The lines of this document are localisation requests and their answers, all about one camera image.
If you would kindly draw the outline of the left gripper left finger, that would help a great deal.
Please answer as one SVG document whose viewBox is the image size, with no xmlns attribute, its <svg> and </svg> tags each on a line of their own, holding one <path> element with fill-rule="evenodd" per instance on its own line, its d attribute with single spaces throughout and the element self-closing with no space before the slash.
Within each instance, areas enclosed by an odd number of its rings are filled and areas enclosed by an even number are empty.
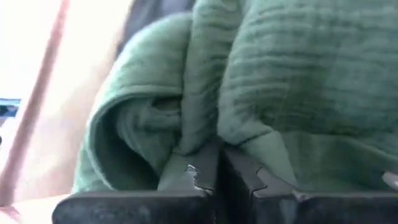
<svg viewBox="0 0 398 224">
<path fill-rule="evenodd" d="M 218 161 L 219 143 L 206 143 L 173 183 L 173 189 L 199 190 L 213 196 L 216 192 Z"/>
</svg>

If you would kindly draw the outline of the dark green garment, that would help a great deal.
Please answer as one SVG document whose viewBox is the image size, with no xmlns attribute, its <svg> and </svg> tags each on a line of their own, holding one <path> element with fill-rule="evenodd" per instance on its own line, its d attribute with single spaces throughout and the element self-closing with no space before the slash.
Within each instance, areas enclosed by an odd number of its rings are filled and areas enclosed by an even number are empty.
<svg viewBox="0 0 398 224">
<path fill-rule="evenodd" d="M 387 190 L 398 0 L 197 0 L 142 26 L 96 97 L 73 191 L 165 189 L 211 138 L 302 190 Z"/>
</svg>

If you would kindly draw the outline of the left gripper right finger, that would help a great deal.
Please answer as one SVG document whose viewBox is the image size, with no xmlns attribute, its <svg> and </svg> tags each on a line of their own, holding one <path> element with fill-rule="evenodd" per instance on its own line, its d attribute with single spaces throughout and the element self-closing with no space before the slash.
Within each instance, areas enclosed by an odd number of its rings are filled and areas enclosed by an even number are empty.
<svg viewBox="0 0 398 224">
<path fill-rule="evenodd" d="M 232 168 L 234 180 L 243 182 L 243 187 L 248 190 L 250 198 L 299 199 L 299 193 L 292 185 L 276 177 L 241 149 L 227 145 L 223 152 Z"/>
</svg>

